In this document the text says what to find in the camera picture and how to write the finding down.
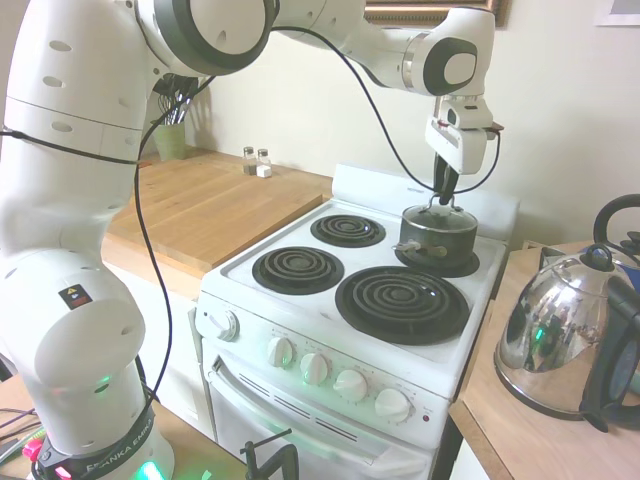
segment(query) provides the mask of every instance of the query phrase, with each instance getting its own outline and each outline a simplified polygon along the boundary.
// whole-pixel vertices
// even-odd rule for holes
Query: stove backsplash
[[[334,198],[392,215],[428,204],[431,195],[407,177],[354,165],[338,165],[333,180]],[[478,219],[478,235],[510,242],[520,208],[518,199],[476,190],[457,196],[455,202]]]

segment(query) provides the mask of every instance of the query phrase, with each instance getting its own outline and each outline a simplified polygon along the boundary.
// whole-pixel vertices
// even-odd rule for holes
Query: oven door
[[[221,358],[207,376],[218,443],[242,460],[240,450],[246,442],[259,442],[291,428],[293,433],[285,439],[256,451],[258,465],[293,443],[300,456],[301,480],[429,478],[430,452],[337,418],[319,405],[302,404]],[[272,478],[282,476],[278,472]]]

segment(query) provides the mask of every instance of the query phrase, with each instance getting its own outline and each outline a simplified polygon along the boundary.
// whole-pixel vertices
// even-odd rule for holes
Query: white stove
[[[196,328],[204,338],[203,370],[211,383],[218,441],[238,454],[245,441],[268,436],[256,425],[276,433],[293,428],[288,440],[304,452],[302,478],[315,479],[315,469],[318,478],[327,478],[326,463],[313,460],[321,457],[349,469],[349,475],[336,471],[339,478],[426,479],[505,257],[518,202],[486,192],[457,199],[480,223],[474,249],[478,270],[447,279],[466,300],[468,321],[446,341],[407,346],[356,330],[341,314],[336,295],[355,273],[405,267],[392,248],[399,241],[401,215],[409,206],[428,203],[429,194],[402,177],[350,166],[338,168],[333,190],[333,200],[203,280]],[[335,215],[375,222],[384,239],[344,248],[311,233],[317,220]],[[343,275],[331,288],[309,295],[277,293],[257,280],[254,266],[263,256],[297,247],[332,255]],[[228,421],[232,415],[234,424]],[[238,433],[238,423],[246,431]]]

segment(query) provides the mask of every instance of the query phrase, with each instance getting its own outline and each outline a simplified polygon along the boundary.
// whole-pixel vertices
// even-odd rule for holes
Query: picture frame
[[[510,0],[367,0],[367,20],[388,27],[424,27],[442,23],[455,7],[484,8],[496,15],[496,25],[506,24]]]
[[[595,24],[601,27],[640,26],[640,0],[599,0]]]

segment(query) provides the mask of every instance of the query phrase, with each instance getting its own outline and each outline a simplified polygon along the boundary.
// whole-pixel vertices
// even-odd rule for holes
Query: control panel
[[[230,318],[235,329],[226,328]],[[449,407],[442,397],[210,295],[200,298],[196,327],[205,348],[231,354],[300,401],[306,398],[414,445],[439,444]],[[221,334],[231,330],[235,333]]]

